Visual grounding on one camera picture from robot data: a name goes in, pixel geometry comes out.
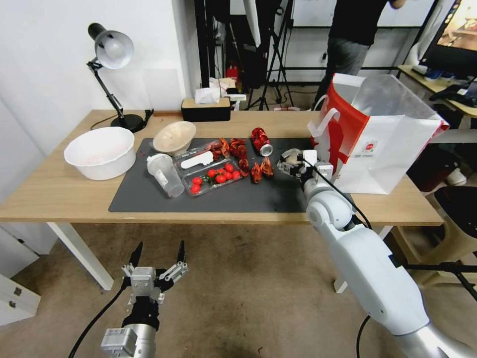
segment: black shirt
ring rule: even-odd
[[[329,36],[371,46],[379,17],[387,2],[388,0],[338,0]]]

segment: gray desk mat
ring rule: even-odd
[[[194,138],[191,148],[216,138]],[[225,185],[201,196],[191,196],[187,190],[176,198],[167,197],[159,183],[148,173],[146,158],[156,154],[152,138],[145,138],[137,153],[136,162],[123,178],[109,206],[110,212],[305,212],[307,204],[297,179],[276,169],[280,155],[290,148],[311,149],[309,138],[270,138],[270,156],[275,175],[263,177],[259,184],[250,176]],[[261,164],[263,157],[246,139],[248,162]]]

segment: white plastic bowl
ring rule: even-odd
[[[174,122],[164,127],[153,140],[153,147],[158,152],[171,156],[184,153],[192,142],[196,132],[191,122]]]
[[[136,160],[134,134],[121,127],[98,128],[68,144],[63,155],[81,174],[106,180],[125,173]]]

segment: plastic shaker bottle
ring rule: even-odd
[[[162,153],[153,155],[148,157],[147,164],[149,174],[156,178],[169,197],[176,197],[184,192],[184,185],[170,156]]]

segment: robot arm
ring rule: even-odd
[[[129,304],[131,313],[123,320],[121,328],[108,328],[101,348],[114,358],[153,358],[156,352],[156,331],[159,330],[159,305],[164,303],[165,292],[189,269],[185,262],[184,241],[179,247],[177,262],[169,269],[135,267],[139,262],[142,245],[136,249],[128,265],[123,265],[127,286],[133,293]]]
[[[355,223],[349,201],[323,179],[331,178],[332,166],[318,162],[311,152],[287,151],[277,167],[300,179],[307,217],[328,241],[336,268],[363,309],[396,337],[410,358],[477,357],[432,326],[416,283],[378,234]]]

